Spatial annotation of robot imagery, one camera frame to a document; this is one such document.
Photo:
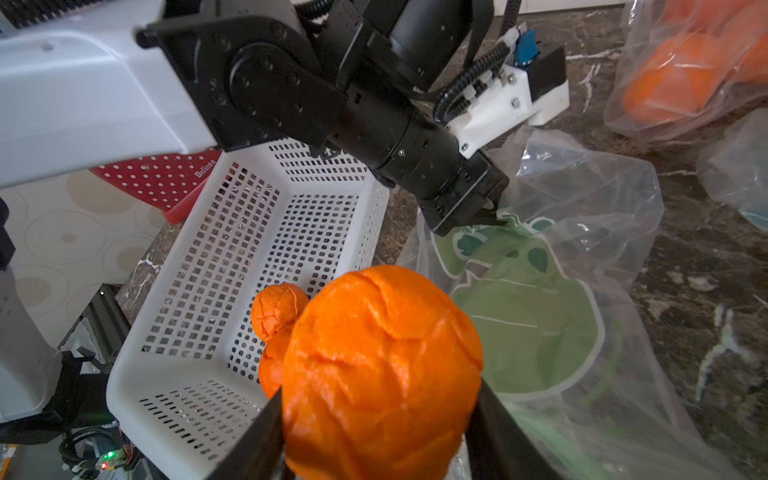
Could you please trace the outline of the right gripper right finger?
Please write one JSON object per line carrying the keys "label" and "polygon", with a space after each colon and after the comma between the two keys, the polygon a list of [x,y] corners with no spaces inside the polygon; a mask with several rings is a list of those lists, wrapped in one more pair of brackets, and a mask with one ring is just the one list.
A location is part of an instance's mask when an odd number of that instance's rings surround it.
{"label": "right gripper right finger", "polygon": [[465,438],[472,479],[561,479],[484,380]]}

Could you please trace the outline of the orange taken out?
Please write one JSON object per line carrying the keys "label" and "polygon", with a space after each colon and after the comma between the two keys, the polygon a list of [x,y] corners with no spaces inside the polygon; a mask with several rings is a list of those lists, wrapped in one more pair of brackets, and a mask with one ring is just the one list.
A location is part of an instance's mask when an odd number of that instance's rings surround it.
{"label": "orange taken out", "polygon": [[259,382],[264,394],[271,399],[283,385],[284,358],[287,352],[293,327],[282,328],[267,343],[259,364]]}
{"label": "orange taken out", "polygon": [[309,303],[309,297],[297,285],[272,285],[258,293],[251,309],[254,334],[269,342],[281,330],[292,326]]}

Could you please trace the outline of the green zip-top bag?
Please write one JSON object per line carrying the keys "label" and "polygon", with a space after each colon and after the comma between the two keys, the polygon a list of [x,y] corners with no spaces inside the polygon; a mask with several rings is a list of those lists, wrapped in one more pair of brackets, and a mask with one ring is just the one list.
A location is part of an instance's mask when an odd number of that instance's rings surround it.
{"label": "green zip-top bag", "polygon": [[418,221],[398,258],[470,317],[483,377],[565,479],[735,479],[663,372],[630,296],[664,214],[654,166],[524,127],[491,152],[495,226]]}

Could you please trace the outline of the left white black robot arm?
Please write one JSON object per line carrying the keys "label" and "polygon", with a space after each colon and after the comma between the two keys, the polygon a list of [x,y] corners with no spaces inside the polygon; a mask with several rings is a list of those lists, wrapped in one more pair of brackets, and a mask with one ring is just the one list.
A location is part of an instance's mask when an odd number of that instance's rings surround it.
{"label": "left white black robot arm", "polygon": [[445,235],[488,224],[508,177],[414,104],[489,1],[5,1],[1,183],[160,153],[292,138],[338,148],[414,195]]}

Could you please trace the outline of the green-edged zip-top bag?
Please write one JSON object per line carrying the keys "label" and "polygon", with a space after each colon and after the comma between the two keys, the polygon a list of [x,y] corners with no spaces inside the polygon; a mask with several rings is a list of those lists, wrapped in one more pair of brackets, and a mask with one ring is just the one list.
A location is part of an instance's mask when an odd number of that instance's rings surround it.
{"label": "green-edged zip-top bag", "polygon": [[767,230],[767,110],[756,109],[703,149],[697,177],[709,197]]}

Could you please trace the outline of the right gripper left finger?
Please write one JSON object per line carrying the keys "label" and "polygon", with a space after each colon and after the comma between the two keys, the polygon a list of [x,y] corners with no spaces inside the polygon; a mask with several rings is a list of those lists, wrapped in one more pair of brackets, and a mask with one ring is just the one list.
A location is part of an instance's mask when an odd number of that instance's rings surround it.
{"label": "right gripper left finger", "polygon": [[207,479],[284,479],[284,450],[282,391],[279,390]]}

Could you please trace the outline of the orange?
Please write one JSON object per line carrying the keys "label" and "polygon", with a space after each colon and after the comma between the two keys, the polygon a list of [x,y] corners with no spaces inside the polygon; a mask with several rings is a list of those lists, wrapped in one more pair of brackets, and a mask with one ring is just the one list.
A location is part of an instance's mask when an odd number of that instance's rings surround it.
{"label": "orange", "polygon": [[424,276],[377,266],[310,301],[284,360],[288,467],[303,479],[441,479],[476,405],[483,347]]}

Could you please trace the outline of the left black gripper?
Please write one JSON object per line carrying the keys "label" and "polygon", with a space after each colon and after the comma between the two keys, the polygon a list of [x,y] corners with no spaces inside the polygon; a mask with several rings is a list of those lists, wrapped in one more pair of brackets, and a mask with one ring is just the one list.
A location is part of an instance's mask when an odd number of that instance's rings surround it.
{"label": "left black gripper", "polygon": [[411,193],[429,229],[499,225],[509,178],[482,151],[466,158],[458,140],[385,84],[353,83],[330,140],[384,184]]}

